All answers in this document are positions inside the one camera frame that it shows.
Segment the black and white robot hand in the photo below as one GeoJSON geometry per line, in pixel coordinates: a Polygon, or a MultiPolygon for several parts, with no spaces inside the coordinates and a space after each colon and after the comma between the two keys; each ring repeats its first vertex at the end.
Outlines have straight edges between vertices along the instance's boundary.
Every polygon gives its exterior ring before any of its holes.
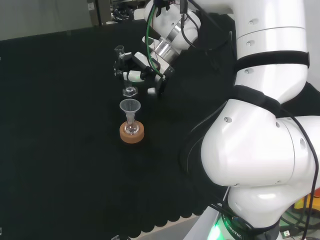
{"type": "Polygon", "coordinates": [[[117,79],[122,80],[124,89],[122,91],[125,97],[133,97],[138,94],[137,84],[144,83],[148,77],[154,79],[154,85],[149,87],[147,93],[151,96],[161,97],[166,84],[175,70],[159,55],[151,52],[151,59],[156,69],[163,75],[156,74],[152,69],[148,58],[141,52],[115,51],[116,60],[113,65],[113,72],[117,79]]]}

